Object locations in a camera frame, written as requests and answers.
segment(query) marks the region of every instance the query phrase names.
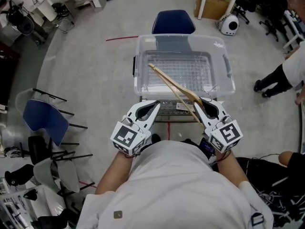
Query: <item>table leg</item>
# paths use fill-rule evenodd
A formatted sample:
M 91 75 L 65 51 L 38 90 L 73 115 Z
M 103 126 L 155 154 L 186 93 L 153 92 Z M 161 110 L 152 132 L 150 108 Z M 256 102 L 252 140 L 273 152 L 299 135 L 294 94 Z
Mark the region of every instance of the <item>table leg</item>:
M 232 8 L 233 8 L 233 6 L 234 6 L 234 4 L 235 4 L 235 1 L 236 1 L 236 0 L 231 0 L 231 1 L 230 1 L 229 6 L 228 6 L 228 8 L 227 8 L 227 11 L 225 12 L 225 15 L 228 15 L 229 13 L 231 13 L 231 10 L 232 10 Z
M 285 48 L 288 47 L 290 44 L 292 44 L 297 38 L 298 38 L 298 35 L 295 35 L 292 39 L 290 39 L 289 42 L 287 42 L 287 43 L 284 45 L 283 49 L 285 49 Z
M 203 13 L 203 9 L 204 9 L 204 4 L 205 4 L 205 0 L 201 0 L 199 14 L 198 14 L 198 19 L 199 20 L 201 20 L 201 17 L 202 17 L 202 13 Z

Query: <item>black shoe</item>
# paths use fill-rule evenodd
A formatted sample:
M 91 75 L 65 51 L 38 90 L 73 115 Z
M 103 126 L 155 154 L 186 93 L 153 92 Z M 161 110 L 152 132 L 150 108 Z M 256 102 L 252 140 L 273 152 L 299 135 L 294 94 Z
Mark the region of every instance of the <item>black shoe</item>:
M 266 92 L 262 93 L 262 97 L 263 98 L 270 98 L 270 96 Z
M 260 85 L 260 83 L 261 83 L 261 80 L 257 80 L 257 81 L 255 82 L 255 85 L 254 85 L 254 88 L 253 88 L 253 90 L 254 90 L 255 92 L 258 92 L 258 91 L 261 90 L 261 89 L 258 88 L 258 86 Z
M 152 144 L 155 144 L 160 141 L 161 141 L 161 138 L 159 137 L 158 134 L 152 134 Z

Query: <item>electronic device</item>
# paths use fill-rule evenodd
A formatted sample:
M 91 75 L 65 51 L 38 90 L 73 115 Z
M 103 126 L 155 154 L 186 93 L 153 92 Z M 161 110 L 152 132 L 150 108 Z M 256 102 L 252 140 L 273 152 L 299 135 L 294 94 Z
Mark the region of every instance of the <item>electronic device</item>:
M 216 26 L 222 34 L 234 36 L 237 32 L 239 21 L 233 14 L 224 15 L 218 22 L 216 22 Z

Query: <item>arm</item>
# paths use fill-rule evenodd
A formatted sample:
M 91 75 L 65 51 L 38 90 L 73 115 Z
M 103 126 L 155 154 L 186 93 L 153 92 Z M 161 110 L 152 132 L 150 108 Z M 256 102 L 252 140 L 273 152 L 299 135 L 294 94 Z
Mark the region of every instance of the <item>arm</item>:
M 299 105 L 304 98 L 305 98 L 305 85 L 303 86 L 300 95 L 298 95 L 298 97 L 296 98 L 295 104 Z
M 95 194 L 116 191 L 120 185 L 126 182 L 132 167 L 132 160 L 132 158 L 126 158 L 125 154 L 119 151 L 100 180 Z
M 216 152 L 217 160 L 223 158 L 226 154 L 221 154 L 218 151 Z M 241 182 L 248 181 L 246 174 L 244 173 L 243 169 L 240 167 L 239 163 L 237 162 L 233 152 L 229 154 L 227 158 L 217 163 L 219 173 L 226 177 L 230 182 L 232 182 L 235 186 L 239 186 Z
M 294 54 L 299 48 L 300 48 L 300 45 L 298 45 L 295 49 L 293 49 L 290 53 L 288 53 L 285 56 L 285 60 L 289 59 L 291 57 L 291 55 Z

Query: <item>clear plastic bin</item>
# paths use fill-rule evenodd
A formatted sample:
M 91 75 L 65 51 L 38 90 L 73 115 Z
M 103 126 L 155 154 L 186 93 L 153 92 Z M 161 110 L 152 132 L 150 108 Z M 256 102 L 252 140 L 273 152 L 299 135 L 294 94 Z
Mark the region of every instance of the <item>clear plastic bin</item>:
M 148 66 L 149 63 L 199 97 L 216 98 L 235 92 L 228 53 L 224 41 L 218 37 L 187 34 L 139 36 L 134 70 L 136 94 L 149 99 L 174 99 L 170 88 Z

